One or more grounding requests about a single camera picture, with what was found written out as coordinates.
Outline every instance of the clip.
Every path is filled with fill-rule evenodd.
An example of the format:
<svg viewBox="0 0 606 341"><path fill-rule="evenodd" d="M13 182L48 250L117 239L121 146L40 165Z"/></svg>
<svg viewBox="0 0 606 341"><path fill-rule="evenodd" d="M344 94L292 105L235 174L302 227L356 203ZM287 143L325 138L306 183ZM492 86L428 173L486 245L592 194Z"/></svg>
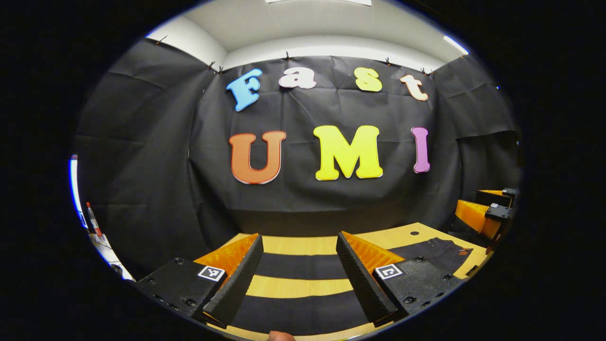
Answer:
<svg viewBox="0 0 606 341"><path fill-rule="evenodd" d="M164 38L160 39L159 41L156 41L156 45L160 44L160 42L163 41Z"/></svg>

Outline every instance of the white wall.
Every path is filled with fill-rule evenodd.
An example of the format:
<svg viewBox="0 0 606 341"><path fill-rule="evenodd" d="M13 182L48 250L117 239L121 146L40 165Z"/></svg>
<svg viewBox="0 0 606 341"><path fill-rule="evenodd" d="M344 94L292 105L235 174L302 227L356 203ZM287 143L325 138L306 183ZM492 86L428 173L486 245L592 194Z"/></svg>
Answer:
<svg viewBox="0 0 606 341"><path fill-rule="evenodd" d="M354 36L298 36L275 39L243 47L227 54L225 70L256 61L294 56L349 56L389 61L393 64L429 72L446 64L420 51L386 41Z"/></svg>
<svg viewBox="0 0 606 341"><path fill-rule="evenodd" d="M162 43L187 52L207 65L214 61L213 69L217 71L227 56L226 49L211 35L183 16L157 27L147 37L154 40L164 38Z"/></svg>
<svg viewBox="0 0 606 341"><path fill-rule="evenodd" d="M155 40L164 38L164 44L187 52L206 64L214 61L215 70L219 70L219 66L227 70L251 62L284 58L286 51L292 57L349 56L378 61L385 61L389 57L393 64L416 70L424 68L428 72L446 64L409 47L354 36L316 35L274 39L228 53L210 34L183 16L156 28L147 37Z"/></svg>

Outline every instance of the finger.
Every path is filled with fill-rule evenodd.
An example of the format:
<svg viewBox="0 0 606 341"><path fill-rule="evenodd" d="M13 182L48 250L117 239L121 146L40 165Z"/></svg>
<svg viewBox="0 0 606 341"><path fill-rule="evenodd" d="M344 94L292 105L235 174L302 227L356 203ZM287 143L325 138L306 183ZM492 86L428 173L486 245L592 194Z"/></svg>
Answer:
<svg viewBox="0 0 606 341"><path fill-rule="evenodd" d="M295 338L289 333L272 330L269 332L268 341L295 341Z"/></svg>

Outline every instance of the yellow stripe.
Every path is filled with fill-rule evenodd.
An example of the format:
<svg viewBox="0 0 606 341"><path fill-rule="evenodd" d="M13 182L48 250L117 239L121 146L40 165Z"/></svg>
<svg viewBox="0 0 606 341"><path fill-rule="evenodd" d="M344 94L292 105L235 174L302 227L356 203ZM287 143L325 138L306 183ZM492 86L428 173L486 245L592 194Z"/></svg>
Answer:
<svg viewBox="0 0 606 341"><path fill-rule="evenodd" d="M226 244L233 243L236 240L249 236L250 234L240 233L233 237ZM420 243L432 238L440 238L441 240L451 240L462 249L473 249L465 263L454 273L460 279L464 279L465 275L474 265L481 265L486 259L486 249L467 241L455 238L446 233L432 229L429 226L421 223L400 226L393 229L385 229L381 231L366 232L355 234L366 241L369 241L384 249L393 249L401 246ZM263 236L264 252L282 255L334 255L336 254L337 237L275 237L271 235Z"/></svg>
<svg viewBox="0 0 606 341"><path fill-rule="evenodd" d="M353 290L349 279L293 280L254 275L246 295L272 299L296 299L339 294L349 290Z"/></svg>
<svg viewBox="0 0 606 341"><path fill-rule="evenodd" d="M226 243L248 237L240 233ZM276 237L263 235L263 252L281 255L334 255L337 237Z"/></svg>
<svg viewBox="0 0 606 341"><path fill-rule="evenodd" d="M363 334L368 334L370 332L373 332L377 329L381 329L381 328L385 328L388 325L391 325L393 322L389 322L386 323L385 325L382 325L378 328L375 328L375 326L372 323L366 323L365 325L361 325L361 326L357 326L354 328L350 328L350 329L345 329L342 331L336 331L334 333L328 333L328 334L318 334L318 335L303 335L303 336L295 336L295 340L297 341L337 341L337 340L347 340L350 339L354 336L358 336L358 335L363 335ZM225 333L229 333L232 335L236 335L239 337L243 337L245 339L249 339L249 340L254 340L254 341L267 341L268 338L268 334L263 334L263 333L257 333L254 331L249 331L246 329L240 329L240 328L236 328L233 326L227 326L227 329L221 329L217 326L213 326L213 325L208 325L209 327L212 327L214 329L218 329L220 331L223 331Z"/></svg>

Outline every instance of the orange block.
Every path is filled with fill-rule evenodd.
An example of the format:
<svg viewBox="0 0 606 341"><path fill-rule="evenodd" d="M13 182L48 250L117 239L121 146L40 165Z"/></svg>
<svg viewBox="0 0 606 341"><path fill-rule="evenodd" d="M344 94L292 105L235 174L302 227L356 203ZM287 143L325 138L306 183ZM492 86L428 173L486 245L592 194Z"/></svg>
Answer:
<svg viewBox="0 0 606 341"><path fill-rule="evenodd" d="M491 193L491 194L496 194L496 195L503 195L503 191L502 190L498 190L498 191L494 191L494 190L488 190L488 189L481 189L480 192L486 192L486 193Z"/></svg>
<svg viewBox="0 0 606 341"><path fill-rule="evenodd" d="M223 282L223 284L225 284L233 272L236 271L238 265L240 265L240 262L255 239L257 239L258 235L258 233L255 233L246 238L234 241L229 245L225 245L220 249L214 250L213 252L196 259L194 262L225 270L227 273L227 278Z"/></svg>
<svg viewBox="0 0 606 341"><path fill-rule="evenodd" d="M387 251L380 246L376 246L373 243L365 241L364 239L356 237L355 235L349 234L345 231L341 232L370 274L372 274L375 268L404 260L404 258L391 251Z"/></svg>
<svg viewBox="0 0 606 341"><path fill-rule="evenodd" d="M501 222L486 218L484 214L486 214L487 210L488 206L458 200L454 214L479 234L492 239L498 231Z"/></svg>

